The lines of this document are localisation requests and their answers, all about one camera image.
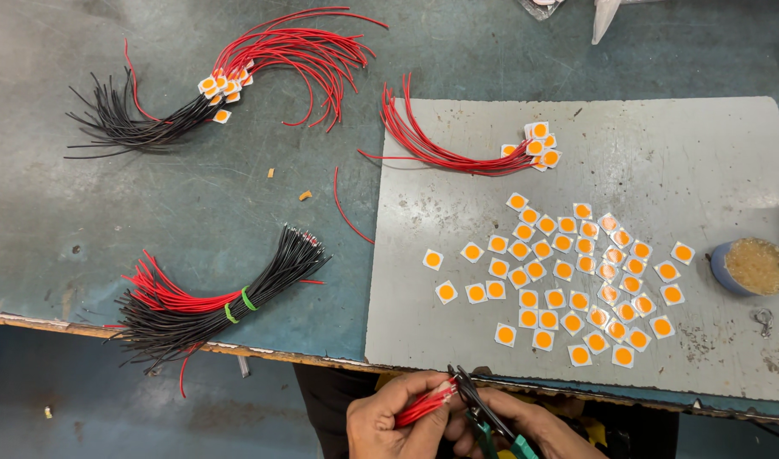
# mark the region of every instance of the grey board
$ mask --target grey board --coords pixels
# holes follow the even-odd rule
[[[396,106],[404,113],[401,99]],[[367,320],[370,363],[439,370],[458,363],[487,366],[508,377],[779,400],[779,295],[732,296],[711,276],[704,257],[714,246],[748,235],[779,244],[779,112],[774,100],[413,99],[412,109],[434,142],[474,158],[498,156],[500,145],[516,144],[522,125],[536,120],[550,122],[564,155],[553,171],[493,178],[417,161],[384,161]],[[383,153],[409,155],[389,135]],[[582,343],[590,325],[573,338],[558,331],[550,353],[531,348],[529,329],[517,329],[513,349],[497,344],[497,322],[517,325],[517,295],[507,283],[507,300],[470,305],[464,286],[493,279],[487,274],[492,254],[471,265],[459,252],[468,241],[485,248],[492,234],[512,237],[517,212],[505,201],[515,191],[554,217],[570,215],[575,202],[593,204],[596,216],[613,213],[633,236],[653,246],[651,266],[670,259],[677,240],[693,247],[698,255],[691,266],[675,262],[683,274],[677,282],[686,303],[663,306],[662,283],[648,270],[643,291],[660,310],[633,323],[650,332],[648,320],[667,314],[677,334],[653,339],[645,352],[636,353],[633,369],[611,364],[609,350],[594,357],[593,366],[571,367],[566,346]],[[597,258],[607,244],[607,238],[599,238]],[[445,254],[439,272],[421,264],[427,248]],[[511,255],[502,258],[517,266]],[[546,266],[553,267],[553,258]],[[559,258],[575,261],[576,255]],[[460,296],[443,306],[435,286],[447,279]],[[548,276],[531,288],[570,288],[593,297],[600,285],[599,278],[577,272],[570,283]],[[771,339],[764,340],[761,326],[750,319],[758,306],[774,314]],[[560,316],[567,311],[559,309]]]

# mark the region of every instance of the blue container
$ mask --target blue container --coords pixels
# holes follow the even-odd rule
[[[712,275],[732,293],[738,294],[741,297],[760,297],[757,293],[752,293],[741,284],[735,282],[735,279],[730,275],[730,271],[726,268],[726,254],[730,251],[734,242],[721,244],[712,251],[712,258],[709,263],[712,268]]]

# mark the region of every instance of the bundle of wires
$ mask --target bundle of wires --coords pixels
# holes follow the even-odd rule
[[[112,78],[108,85],[95,81],[95,101],[90,103],[70,87],[95,114],[85,112],[85,117],[70,112],[70,118],[83,123],[81,128],[95,140],[90,144],[70,145],[68,148],[120,147],[118,151],[94,156],[65,157],[67,159],[94,159],[115,156],[134,150],[165,150],[164,146],[177,140],[188,131],[207,121],[225,123],[231,112],[225,110],[228,104],[240,99],[244,86],[253,83],[253,74],[272,66],[293,68],[307,83],[310,92],[310,106],[306,116],[298,122],[283,122],[296,126],[307,121],[313,112],[313,88],[311,80],[320,85],[327,97],[321,106],[327,106],[323,116],[310,124],[322,122],[331,111],[333,121],[327,130],[342,120],[342,98],[344,81],[355,88],[350,68],[366,67],[365,52],[375,57],[368,47],[356,41],[363,35],[342,36],[316,28],[276,28],[285,22],[316,16],[348,16],[367,20],[373,24],[389,27],[377,20],[344,12],[348,6],[326,6],[297,11],[251,28],[226,46],[214,63],[211,74],[203,79],[198,88],[200,94],[171,115],[158,119],[141,108],[138,102],[138,81],[129,58],[129,44],[124,40],[124,56],[129,65],[126,69],[126,83],[123,90],[114,88]],[[132,98],[140,119],[130,114]]]
[[[395,110],[393,89],[387,89],[386,83],[384,83],[384,92],[381,96],[381,120],[384,121],[384,127],[387,132],[415,156],[412,158],[405,156],[373,156],[364,153],[362,150],[358,150],[359,153],[372,159],[412,159],[415,161],[427,162],[428,164],[443,167],[445,169],[468,172],[481,176],[502,176],[536,164],[536,162],[533,162],[534,157],[530,156],[526,151],[530,140],[522,141],[517,148],[505,158],[487,160],[466,158],[465,156],[461,156],[458,153],[451,152],[436,145],[435,142],[431,141],[424,131],[421,130],[421,127],[418,126],[418,123],[415,121],[415,116],[412,114],[412,104],[410,104],[409,98],[409,84],[411,79],[412,74],[403,77],[406,121],[400,113],[398,113],[398,110]]]
[[[330,256],[311,234],[282,228],[276,255],[262,273],[241,291],[213,298],[192,297],[174,284],[146,251],[149,265],[139,260],[137,274],[127,277],[137,287],[116,300],[125,316],[121,331],[107,339],[124,340],[134,356],[122,363],[151,362],[148,373],[161,362],[186,359],[219,332],[238,323],[280,292],[313,275]]]

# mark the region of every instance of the human hand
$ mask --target human hand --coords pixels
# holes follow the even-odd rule
[[[390,381],[373,396],[353,401],[347,408],[350,459],[434,458],[449,418],[449,405],[397,431],[395,415],[417,394],[432,391],[447,379],[449,375],[436,371],[409,373]]]
[[[477,393],[498,417],[511,420],[515,433],[522,434],[531,444],[536,444],[546,459],[605,459],[604,454],[545,408],[517,400],[495,389],[477,389]],[[457,456],[471,455],[473,459],[483,459],[480,448],[474,446],[474,435],[464,415],[466,405],[458,398],[454,398],[450,404],[456,414],[446,426],[443,436],[456,442],[454,451]],[[498,448],[510,446],[499,436],[495,436],[495,441]]]

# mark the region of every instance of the blue-grey table surface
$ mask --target blue-grey table surface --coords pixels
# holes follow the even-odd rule
[[[257,75],[228,124],[201,127],[169,153],[74,161],[62,159],[66,146],[89,138],[63,115],[85,108],[67,86],[90,94],[90,71],[122,81],[124,37],[141,102],[163,115],[193,97],[221,47],[244,30],[339,3],[0,2],[0,312],[114,323],[112,300],[130,286],[120,275],[133,272],[144,248],[196,296],[239,289],[289,222],[335,254],[316,275],[328,284],[292,287],[217,339],[363,360],[373,247],[338,215],[333,169],[341,167],[348,217],[371,235],[380,165],[355,149],[381,151],[384,81],[400,88],[401,74],[412,71],[413,96],[428,99],[771,96],[779,105],[779,0],[623,6],[598,46],[590,44],[592,2],[568,2],[543,23],[514,0],[341,3],[390,29],[348,18],[302,23],[364,34],[359,40],[377,55],[354,72],[359,93],[347,90],[343,122],[329,133],[282,125],[304,116],[308,97],[299,75],[277,70]],[[305,190],[313,198],[300,202]],[[696,395],[669,397],[689,403]],[[766,406],[779,414],[779,404]]]

